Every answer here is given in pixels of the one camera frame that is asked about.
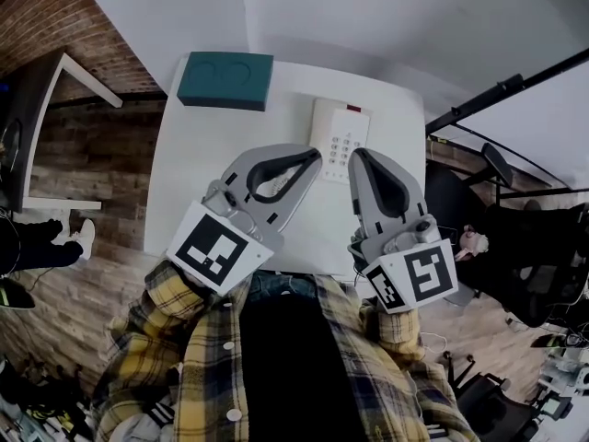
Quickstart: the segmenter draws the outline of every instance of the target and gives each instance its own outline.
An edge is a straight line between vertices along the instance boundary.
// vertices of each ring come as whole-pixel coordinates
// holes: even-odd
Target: shirt sleeve
[[[98,441],[147,403],[168,392],[168,371],[179,363],[189,331],[204,309],[206,288],[199,289],[169,261],[146,276],[145,290],[125,318],[109,326],[111,358],[94,393]]]
[[[416,398],[422,408],[427,425],[440,425],[453,441],[479,440],[462,413],[444,367],[426,362],[425,349],[420,337],[417,309],[386,314],[374,305],[364,302],[361,309],[367,337],[387,351],[398,367],[407,371],[416,386]]]

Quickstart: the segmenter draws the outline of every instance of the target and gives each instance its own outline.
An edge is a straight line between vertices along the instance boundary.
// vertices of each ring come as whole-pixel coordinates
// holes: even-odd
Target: wooden floor
[[[92,258],[55,269],[37,283],[32,311],[0,310],[0,351],[17,363],[28,352],[49,364],[71,370],[84,367],[84,388],[91,391],[106,363],[104,330],[110,319],[143,289],[143,277],[156,258],[142,253],[149,173],[163,102],[127,103],[115,110],[103,104],[50,110],[41,130],[31,189],[35,195],[58,195],[103,202],[98,212],[76,212],[73,230],[85,217],[94,220],[97,239]],[[438,159],[461,163],[453,150],[435,146]],[[477,159],[466,158],[468,162]],[[492,201],[492,190],[480,192]],[[37,221],[28,212],[22,221]],[[23,273],[32,286],[42,271]],[[542,351],[529,348],[542,331],[514,332],[505,313],[491,298],[466,308],[445,302],[421,310],[422,329],[447,338],[458,367],[467,354],[477,360],[475,371],[510,378],[512,397],[522,401],[535,387]],[[441,340],[424,336],[434,351]],[[428,358],[440,355],[428,352]]]

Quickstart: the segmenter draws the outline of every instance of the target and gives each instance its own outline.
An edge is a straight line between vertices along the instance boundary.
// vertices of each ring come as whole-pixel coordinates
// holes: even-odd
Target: black pants
[[[52,240],[62,232],[62,223],[59,221],[50,219],[45,223],[14,223],[14,226],[20,239],[20,257],[15,271],[67,267],[82,255],[82,246],[77,242],[66,242],[63,246],[52,244]]]

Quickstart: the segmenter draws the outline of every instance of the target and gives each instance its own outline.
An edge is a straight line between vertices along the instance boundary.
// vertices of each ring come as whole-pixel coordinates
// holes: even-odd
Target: teal box
[[[178,98],[186,106],[266,111],[274,56],[191,52]]]

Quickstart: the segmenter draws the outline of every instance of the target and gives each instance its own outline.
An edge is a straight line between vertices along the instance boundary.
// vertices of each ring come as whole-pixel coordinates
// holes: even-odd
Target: yellow plaid shirt
[[[440,425],[449,440],[477,440],[444,369],[422,360],[417,311],[377,313],[365,302],[360,306],[352,286],[315,278],[367,439],[427,441],[426,425]],[[146,276],[145,291],[128,316],[110,325],[116,354],[95,394],[97,440],[109,440],[117,425],[170,391],[177,401],[175,439],[248,440],[239,315],[249,283],[219,297],[183,278],[168,261]],[[227,342],[235,347],[225,349]],[[171,389],[167,372],[180,362],[179,386]],[[236,422],[227,418],[231,409],[241,411]]]

